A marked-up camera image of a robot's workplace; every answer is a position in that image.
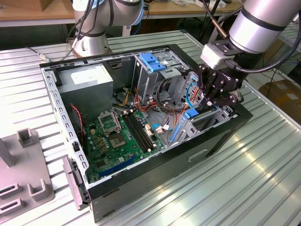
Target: blue plastic clip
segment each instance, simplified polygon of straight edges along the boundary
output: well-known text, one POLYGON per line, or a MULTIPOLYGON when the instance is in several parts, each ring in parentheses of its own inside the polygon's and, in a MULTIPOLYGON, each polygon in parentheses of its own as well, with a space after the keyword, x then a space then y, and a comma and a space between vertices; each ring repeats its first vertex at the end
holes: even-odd
POLYGON ((184 115, 185 115, 185 117, 186 117, 187 119, 190 119, 190 118, 192 118, 192 117, 198 115, 198 112, 197 112, 196 109, 192 108, 192 109, 187 110, 187 111, 184 113, 184 115))
POLYGON ((160 64, 158 58, 154 57, 151 53, 142 53, 139 56, 151 72, 158 72, 166 69, 164 65, 160 64))

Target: ram slot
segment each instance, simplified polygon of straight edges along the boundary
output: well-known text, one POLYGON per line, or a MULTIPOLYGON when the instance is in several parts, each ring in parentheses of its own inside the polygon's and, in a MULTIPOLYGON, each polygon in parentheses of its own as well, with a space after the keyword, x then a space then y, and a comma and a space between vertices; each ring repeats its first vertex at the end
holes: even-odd
POLYGON ((143 129, 138 124, 136 118, 133 115, 124 116, 124 122, 128 126, 130 132, 133 134, 135 140, 143 150, 143 152, 148 152, 149 149, 153 149, 151 141, 148 139, 147 135, 143 129))

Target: metal bracket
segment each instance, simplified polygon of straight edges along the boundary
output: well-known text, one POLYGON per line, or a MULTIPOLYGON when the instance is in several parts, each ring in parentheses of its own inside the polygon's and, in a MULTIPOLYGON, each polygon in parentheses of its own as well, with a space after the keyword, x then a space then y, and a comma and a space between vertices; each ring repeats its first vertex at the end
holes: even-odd
POLYGON ((82 210, 89 206, 88 196, 86 192, 82 192, 80 186, 84 184, 80 172, 76 167, 76 162, 68 157, 63 158, 63 169, 66 174, 68 184, 76 205, 77 210, 82 210))

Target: aluminum extrusion table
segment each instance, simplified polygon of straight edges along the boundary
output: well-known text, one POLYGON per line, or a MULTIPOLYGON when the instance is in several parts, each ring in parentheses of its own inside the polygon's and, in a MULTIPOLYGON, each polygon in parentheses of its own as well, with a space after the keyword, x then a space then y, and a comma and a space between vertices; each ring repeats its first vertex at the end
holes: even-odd
MULTIPOLYGON (((279 35, 279 39, 283 41, 286 45, 288 46, 293 46, 294 42, 297 39, 298 35, 298 30, 299 30, 299 24, 295 22, 291 22, 285 29, 284 31, 281 32, 279 35)), ((298 46, 297 50, 298 52, 301 52, 301 44, 298 46)))
MULTIPOLYGON (((171 43, 200 62, 202 46, 180 31, 109 39, 114 52, 171 43)), ((35 49, 59 60, 69 48, 35 49)), ((0 137, 36 129, 55 191, 54 200, 4 225, 94 225, 89 208, 76 210, 63 172, 67 153, 40 73, 42 61, 27 49, 0 51, 0 59, 0 137)), ((249 85, 241 91, 254 117, 217 154, 98 225, 298 225, 300 127, 249 85)))

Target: blue cable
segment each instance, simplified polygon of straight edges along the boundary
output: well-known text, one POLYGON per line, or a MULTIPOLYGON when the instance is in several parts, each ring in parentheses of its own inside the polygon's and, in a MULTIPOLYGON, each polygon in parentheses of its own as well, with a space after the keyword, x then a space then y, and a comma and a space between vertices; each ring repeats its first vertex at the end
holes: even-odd
POLYGON ((135 34, 133 34, 133 35, 136 35, 136 34, 138 33, 138 31, 140 30, 140 27, 141 27, 141 21, 140 21, 140 23, 139 23, 139 27, 138 27, 137 31, 136 31, 135 34))
POLYGON ((160 126, 159 124, 155 124, 152 126, 151 130, 154 130, 157 126, 160 126))
POLYGON ((188 103, 189 107, 193 107, 192 104, 190 103, 189 99, 188 99, 188 93, 189 93, 189 89, 191 86, 193 85, 197 85, 197 83, 192 83, 190 84, 188 87, 187 87, 187 90, 186 90, 186 102, 188 103))

